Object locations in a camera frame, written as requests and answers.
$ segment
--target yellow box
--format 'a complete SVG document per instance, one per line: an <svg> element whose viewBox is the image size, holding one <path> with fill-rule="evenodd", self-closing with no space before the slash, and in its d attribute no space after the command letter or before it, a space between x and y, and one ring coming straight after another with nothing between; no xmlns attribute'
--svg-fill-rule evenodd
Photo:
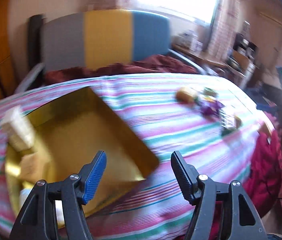
<svg viewBox="0 0 282 240"><path fill-rule="evenodd" d="M19 213L19 193L33 184L20 181L21 157L40 151L51 163L47 182L64 180L90 163L98 150L107 154L107 166L94 198L83 206L89 216L108 206L145 180L159 165L158 158L129 126L86 87L57 98L27 115L35 128L34 147L6 151L6 180L15 215Z"/></svg>

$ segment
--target gray panel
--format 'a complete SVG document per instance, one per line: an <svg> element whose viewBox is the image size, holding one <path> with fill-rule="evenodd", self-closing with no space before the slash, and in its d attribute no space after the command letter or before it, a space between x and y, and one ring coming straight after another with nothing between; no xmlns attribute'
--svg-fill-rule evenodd
<svg viewBox="0 0 282 240"><path fill-rule="evenodd" d="M41 46L45 71L85 66L83 13L45 23Z"/></svg>

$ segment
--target striped tablecloth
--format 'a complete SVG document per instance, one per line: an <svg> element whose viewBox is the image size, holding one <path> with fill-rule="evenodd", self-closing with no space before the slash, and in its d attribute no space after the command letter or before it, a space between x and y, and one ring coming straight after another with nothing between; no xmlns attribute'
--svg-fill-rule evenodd
<svg viewBox="0 0 282 240"><path fill-rule="evenodd" d="M223 104L236 108L243 121L240 130L221 138L219 122L205 119L196 110L178 103L175 92L185 85L217 90ZM249 175L259 123L268 119L242 90L219 77L153 73L69 81L1 100L0 120L13 106L21 105L27 114L86 86L91 86L161 161L131 197L87 220L95 238L163 240L185 233L193 207L183 199L171 169L170 156L175 150L213 180L243 181ZM8 236L15 216L4 174L6 143L7 137L0 128L0 233Z"/></svg>

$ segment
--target purple package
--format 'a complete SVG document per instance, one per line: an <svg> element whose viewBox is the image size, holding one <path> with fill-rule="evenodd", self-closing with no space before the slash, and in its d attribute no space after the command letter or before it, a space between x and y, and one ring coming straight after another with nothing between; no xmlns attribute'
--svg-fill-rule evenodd
<svg viewBox="0 0 282 240"><path fill-rule="evenodd" d="M207 101L202 100L200 103L201 113L203 115L214 115L219 116L219 110L224 107L224 104L219 102L218 100L215 101Z"/></svg>

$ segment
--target red garment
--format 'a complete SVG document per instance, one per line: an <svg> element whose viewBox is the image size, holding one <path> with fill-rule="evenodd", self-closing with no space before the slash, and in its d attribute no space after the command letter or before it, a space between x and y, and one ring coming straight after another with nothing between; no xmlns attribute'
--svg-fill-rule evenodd
<svg viewBox="0 0 282 240"><path fill-rule="evenodd" d="M255 145L251 159L251 173L243 183L244 190L251 198L260 217L266 215L273 207L281 187L281 169L279 156L281 153L280 140L277 132L272 132L271 144L265 133L261 133ZM221 203L215 206L215 213L209 239L215 239L219 231Z"/></svg>
<svg viewBox="0 0 282 240"><path fill-rule="evenodd" d="M184 73L197 74L197 70L170 56L152 55L143 61L130 64L115 63L113 65L90 70L86 67L73 67L45 74L45 84L52 85L80 78L112 76L135 73Z"/></svg>

